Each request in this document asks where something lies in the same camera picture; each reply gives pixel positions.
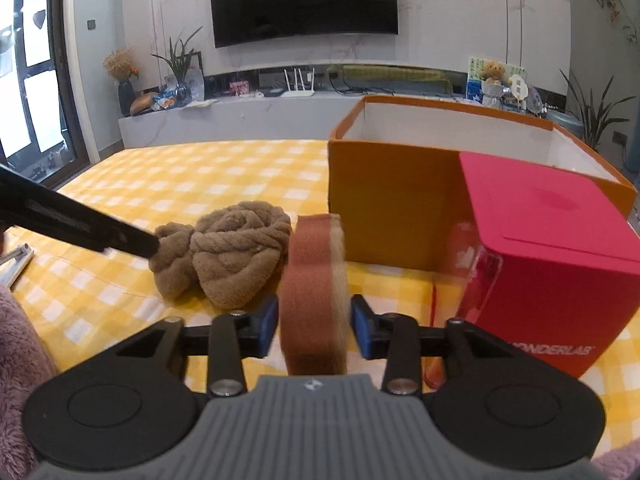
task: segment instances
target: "pink box lid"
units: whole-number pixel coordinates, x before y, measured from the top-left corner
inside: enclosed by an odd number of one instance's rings
[[[481,153],[460,162],[490,250],[640,275],[640,238],[587,177]]]

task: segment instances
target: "hanging vine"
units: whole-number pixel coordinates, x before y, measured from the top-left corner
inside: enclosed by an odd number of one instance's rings
[[[609,10],[609,17],[611,18],[612,22],[615,22],[618,19],[618,17],[620,16],[620,9],[622,9],[622,12],[624,13],[624,18],[628,22],[622,26],[622,30],[624,30],[626,33],[626,39],[629,41],[629,43],[633,43],[640,47],[640,45],[638,44],[639,25],[636,23],[635,20],[631,19],[631,16],[626,10],[625,4],[622,2],[622,0],[596,0],[596,1],[601,8],[604,9],[605,6],[607,7],[607,9]]]

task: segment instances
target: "red box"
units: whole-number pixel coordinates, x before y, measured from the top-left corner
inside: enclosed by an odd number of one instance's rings
[[[457,315],[581,376],[640,305],[640,238],[584,176],[460,161],[475,225],[460,222],[448,241],[444,271],[466,274]]]

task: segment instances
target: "white router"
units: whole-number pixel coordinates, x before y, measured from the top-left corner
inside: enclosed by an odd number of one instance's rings
[[[298,89],[298,75],[300,75],[300,86],[302,86],[302,90]],[[289,75],[287,75],[287,69],[284,70],[284,77],[287,80],[287,91],[284,92],[280,97],[310,97],[316,93],[314,90],[314,81],[316,79],[316,68],[314,67],[313,72],[311,73],[311,90],[305,89],[305,84],[302,81],[302,71],[298,69],[293,69],[293,79],[296,83],[295,90],[291,89],[291,85],[289,83]]]

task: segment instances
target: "gray gripper base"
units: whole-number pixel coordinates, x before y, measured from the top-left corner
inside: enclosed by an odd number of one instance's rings
[[[513,472],[479,462],[438,432],[423,404],[368,376],[263,376],[254,391],[210,401],[165,455],[86,473],[42,464],[30,480],[604,480],[587,459]]]

